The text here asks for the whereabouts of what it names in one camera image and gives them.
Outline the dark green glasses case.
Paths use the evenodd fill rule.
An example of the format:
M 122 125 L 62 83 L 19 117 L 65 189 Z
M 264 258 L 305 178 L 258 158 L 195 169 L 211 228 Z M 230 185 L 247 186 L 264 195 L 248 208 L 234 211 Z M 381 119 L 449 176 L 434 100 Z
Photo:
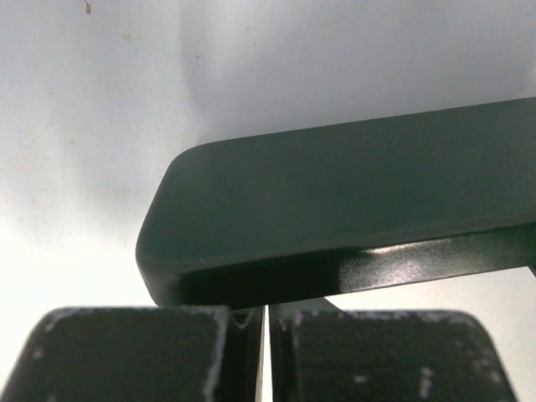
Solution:
M 193 147 L 136 259 L 159 306 L 236 309 L 532 265 L 535 101 Z

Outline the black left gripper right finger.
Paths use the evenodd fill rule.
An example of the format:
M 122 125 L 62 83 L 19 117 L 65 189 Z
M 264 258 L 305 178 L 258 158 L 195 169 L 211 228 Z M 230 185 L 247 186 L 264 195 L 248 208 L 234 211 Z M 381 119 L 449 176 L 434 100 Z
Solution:
M 276 401 L 514 401 L 486 329 L 456 310 L 269 307 Z

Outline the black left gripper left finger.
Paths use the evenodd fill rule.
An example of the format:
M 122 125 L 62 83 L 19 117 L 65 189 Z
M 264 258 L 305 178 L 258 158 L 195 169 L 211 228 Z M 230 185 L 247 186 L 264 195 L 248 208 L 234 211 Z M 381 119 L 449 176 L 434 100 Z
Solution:
M 15 401 L 252 401 L 264 311 L 61 308 L 33 328 Z

